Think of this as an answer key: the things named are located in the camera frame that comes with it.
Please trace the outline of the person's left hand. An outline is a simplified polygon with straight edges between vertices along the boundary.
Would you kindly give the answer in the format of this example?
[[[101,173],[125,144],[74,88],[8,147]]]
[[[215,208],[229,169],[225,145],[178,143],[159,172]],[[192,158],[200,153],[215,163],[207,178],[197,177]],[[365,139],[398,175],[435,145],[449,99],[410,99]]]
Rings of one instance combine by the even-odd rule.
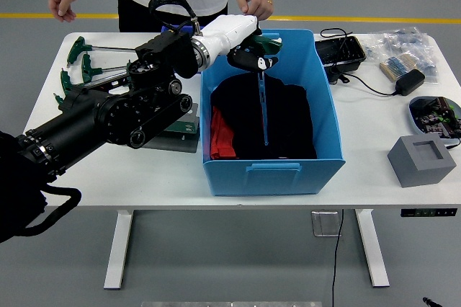
[[[259,21],[268,19],[274,11],[273,0],[236,0],[238,8],[245,15],[253,15]]]

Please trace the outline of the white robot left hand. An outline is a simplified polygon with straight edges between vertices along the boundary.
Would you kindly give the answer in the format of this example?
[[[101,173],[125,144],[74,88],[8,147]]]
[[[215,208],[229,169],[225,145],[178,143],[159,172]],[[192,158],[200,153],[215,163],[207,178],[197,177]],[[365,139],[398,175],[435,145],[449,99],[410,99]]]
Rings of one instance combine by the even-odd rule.
[[[208,69],[221,55],[244,71],[263,72],[279,59],[282,41],[262,35],[258,19],[251,15],[220,15],[192,38],[199,71]]]

